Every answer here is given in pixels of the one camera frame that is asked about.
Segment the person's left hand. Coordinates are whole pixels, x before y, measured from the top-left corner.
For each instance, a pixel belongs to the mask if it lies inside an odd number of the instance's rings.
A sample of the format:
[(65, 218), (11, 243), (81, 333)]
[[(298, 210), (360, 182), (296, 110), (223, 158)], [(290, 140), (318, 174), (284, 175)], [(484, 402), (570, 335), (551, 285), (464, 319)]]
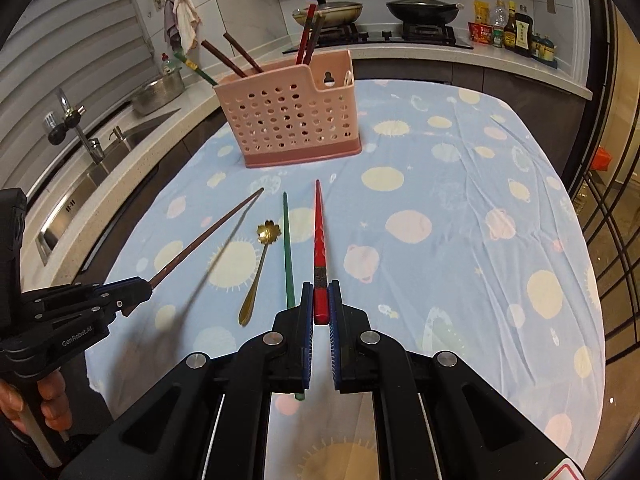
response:
[[(73, 425), (70, 400), (65, 389), (65, 379), (60, 370), (55, 370), (38, 382), (38, 391), (42, 397), (41, 413), (47, 426), (55, 431), (66, 431)], [(0, 403), (4, 416), (23, 434), (27, 434), (26, 427), (21, 422), (25, 402), (18, 391), (4, 380), (1, 382)]]

